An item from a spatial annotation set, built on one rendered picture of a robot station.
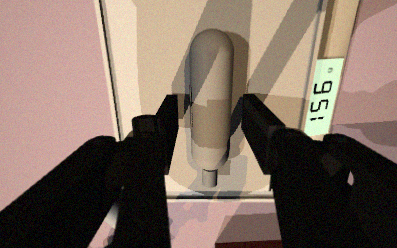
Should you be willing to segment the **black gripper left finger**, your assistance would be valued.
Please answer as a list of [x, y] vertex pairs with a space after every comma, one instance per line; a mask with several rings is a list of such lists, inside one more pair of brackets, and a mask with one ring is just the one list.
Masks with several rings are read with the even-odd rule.
[[0, 248], [88, 248], [121, 191], [111, 248], [171, 248], [165, 175], [177, 94], [131, 122], [123, 141], [89, 139], [1, 210]]

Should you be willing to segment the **red open box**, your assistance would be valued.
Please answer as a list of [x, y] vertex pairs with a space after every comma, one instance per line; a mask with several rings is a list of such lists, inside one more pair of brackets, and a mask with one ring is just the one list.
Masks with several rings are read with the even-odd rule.
[[215, 248], [283, 248], [282, 240], [215, 243]]

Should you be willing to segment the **white digital scale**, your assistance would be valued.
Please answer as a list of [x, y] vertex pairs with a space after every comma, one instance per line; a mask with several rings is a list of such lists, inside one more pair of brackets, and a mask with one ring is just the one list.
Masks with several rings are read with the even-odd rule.
[[[177, 94], [167, 202], [274, 202], [270, 175], [263, 175], [241, 129], [243, 94], [257, 96], [286, 127], [323, 141], [358, 3], [94, 0], [116, 140], [132, 131], [132, 118], [155, 115], [167, 94]], [[213, 188], [203, 186], [191, 155], [189, 49], [206, 29], [225, 32], [234, 46], [229, 157]]]

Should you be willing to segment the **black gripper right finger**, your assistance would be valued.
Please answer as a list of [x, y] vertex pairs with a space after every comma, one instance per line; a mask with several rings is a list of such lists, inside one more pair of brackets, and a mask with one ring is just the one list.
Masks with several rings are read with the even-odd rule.
[[270, 175], [283, 248], [397, 248], [395, 162], [344, 134], [286, 127], [254, 94], [241, 129]]

